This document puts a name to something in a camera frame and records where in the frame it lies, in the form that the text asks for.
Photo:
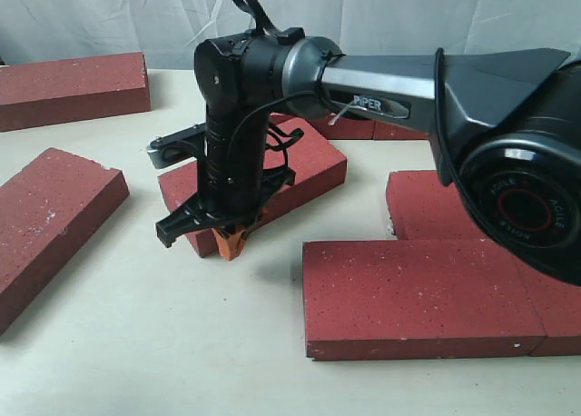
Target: white table surface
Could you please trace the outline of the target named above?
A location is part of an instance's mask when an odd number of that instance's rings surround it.
[[[131,197],[0,337],[0,415],[581,414],[581,358],[313,362],[301,243],[387,237],[389,171],[426,142],[335,141],[340,188],[260,229],[242,257],[165,249],[144,151],[203,121],[192,72],[150,71],[153,111],[0,134],[0,180],[48,146],[123,170]]]

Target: red brick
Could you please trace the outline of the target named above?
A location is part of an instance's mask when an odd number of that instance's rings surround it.
[[[488,240],[305,243],[303,295],[315,360],[514,357],[545,336]]]
[[[305,133],[289,149],[289,165],[297,174],[296,183],[291,187],[285,186],[272,197],[267,207],[268,213],[263,217],[259,227],[343,184],[347,173],[345,155],[307,122],[295,118],[279,124],[279,127],[287,133],[300,127]],[[265,154],[264,167],[278,166],[282,161],[282,154],[268,151]],[[196,162],[187,163],[162,174],[159,183],[167,208],[170,211],[175,210],[197,190]],[[201,257],[218,251],[211,230],[189,233],[186,237]]]
[[[581,287],[547,277],[514,258],[547,338],[533,356],[581,355]]]
[[[333,114],[316,120],[309,120],[315,129],[330,140],[370,140],[373,138],[375,121],[354,120],[341,117],[334,125],[329,125]]]
[[[121,171],[54,148],[0,187],[0,333],[128,195]]]
[[[0,131],[151,110],[142,53],[0,68]]]
[[[428,135],[425,133],[380,122],[375,123],[373,132],[374,141],[422,141],[427,139]]]
[[[444,187],[434,170],[391,173],[386,199],[398,239],[487,238],[464,209],[454,184]]]

